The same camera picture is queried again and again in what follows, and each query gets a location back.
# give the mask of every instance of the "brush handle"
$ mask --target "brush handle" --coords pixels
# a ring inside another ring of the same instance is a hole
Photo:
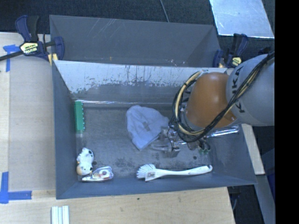
[[[165,175],[200,175],[212,171],[212,166],[202,166],[197,168],[192,168],[184,171],[169,171],[164,169],[156,169],[156,176],[165,176]]]

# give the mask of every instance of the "blue tape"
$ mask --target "blue tape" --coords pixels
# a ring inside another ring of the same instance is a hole
[[[8,172],[2,173],[0,188],[0,203],[7,204],[13,200],[30,200],[32,191],[9,192],[8,191]]]
[[[16,45],[8,45],[4,46],[3,49],[7,52],[7,54],[10,54],[11,52],[20,51],[20,48]],[[10,71],[10,59],[6,60],[6,72]]]

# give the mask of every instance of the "brush bristles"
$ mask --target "brush bristles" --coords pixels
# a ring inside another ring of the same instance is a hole
[[[154,164],[145,164],[145,165],[141,166],[137,171],[137,178],[145,178],[146,173],[155,168],[156,167]]]

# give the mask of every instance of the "small toy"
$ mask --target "small toy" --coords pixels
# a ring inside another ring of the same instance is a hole
[[[84,147],[82,152],[77,157],[77,174],[84,176],[93,172],[93,152]]]
[[[89,176],[83,177],[83,182],[102,182],[113,178],[112,169],[110,166],[97,168]]]

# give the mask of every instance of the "green object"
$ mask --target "green object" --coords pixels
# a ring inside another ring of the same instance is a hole
[[[75,122],[76,132],[83,132],[85,130],[83,103],[81,101],[75,101]]]

